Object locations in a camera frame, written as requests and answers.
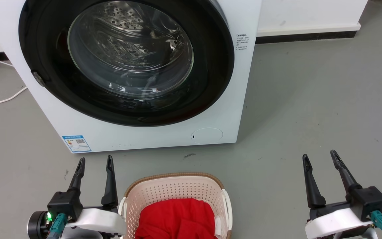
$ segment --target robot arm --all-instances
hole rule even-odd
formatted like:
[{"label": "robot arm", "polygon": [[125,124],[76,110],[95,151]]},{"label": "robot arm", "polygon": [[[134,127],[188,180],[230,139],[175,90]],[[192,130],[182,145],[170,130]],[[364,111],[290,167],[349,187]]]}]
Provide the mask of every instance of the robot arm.
[{"label": "robot arm", "polygon": [[346,191],[346,201],[326,204],[312,175],[308,156],[303,155],[307,203],[310,219],[305,231],[308,239],[341,239],[363,236],[378,239],[373,228],[382,230],[382,193],[376,187],[363,189],[337,152],[331,150],[335,168]]},{"label": "robot arm", "polygon": [[112,156],[107,159],[107,180],[102,206],[83,207],[80,200],[85,158],[79,164],[66,192],[56,192],[48,211],[34,212],[28,222],[30,239],[108,239],[126,234],[126,221],[119,215]]}]

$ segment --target laundry basket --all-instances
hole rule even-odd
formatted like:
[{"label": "laundry basket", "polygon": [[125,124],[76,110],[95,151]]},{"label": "laundry basket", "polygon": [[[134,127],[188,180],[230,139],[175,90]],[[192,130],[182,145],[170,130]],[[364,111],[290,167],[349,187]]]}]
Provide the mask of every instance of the laundry basket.
[{"label": "laundry basket", "polygon": [[232,208],[223,184],[205,173],[160,174],[135,181],[126,190],[119,214],[126,218],[127,235],[134,239],[141,211],[148,205],[168,199],[194,198],[207,202],[221,219],[222,239],[230,239]]}]

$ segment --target concrete floor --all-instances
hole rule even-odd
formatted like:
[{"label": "concrete floor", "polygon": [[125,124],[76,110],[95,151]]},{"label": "concrete floor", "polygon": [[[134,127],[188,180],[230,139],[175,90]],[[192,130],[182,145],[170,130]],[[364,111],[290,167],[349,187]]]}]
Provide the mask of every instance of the concrete floor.
[{"label": "concrete floor", "polygon": [[[120,197],[141,177],[207,172],[231,197],[233,238],[306,238],[304,153],[327,203],[345,195],[331,149],[382,191],[382,6],[369,3],[360,23],[354,39],[256,46],[236,144],[74,155],[28,91],[1,104],[0,238],[26,238],[29,216],[67,189],[83,156],[81,201],[99,205],[108,154]],[[0,65],[0,100],[22,86]]]}]

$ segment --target black baseboard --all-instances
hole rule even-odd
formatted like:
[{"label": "black baseboard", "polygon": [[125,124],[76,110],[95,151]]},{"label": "black baseboard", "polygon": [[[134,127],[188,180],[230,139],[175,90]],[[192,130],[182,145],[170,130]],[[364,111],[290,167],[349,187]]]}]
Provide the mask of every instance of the black baseboard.
[{"label": "black baseboard", "polygon": [[295,35],[257,37],[256,44],[354,38],[356,35],[356,32],[357,31],[320,32],[320,33],[307,33],[307,34],[295,34]]}]

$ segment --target green led light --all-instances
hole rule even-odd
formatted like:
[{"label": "green led light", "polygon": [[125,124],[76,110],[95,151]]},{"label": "green led light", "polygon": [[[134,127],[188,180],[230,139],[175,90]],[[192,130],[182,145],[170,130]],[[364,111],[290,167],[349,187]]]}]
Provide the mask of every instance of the green led light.
[{"label": "green led light", "polygon": [[52,221],[53,220],[50,212],[47,212],[47,219],[48,219],[48,221]]}]

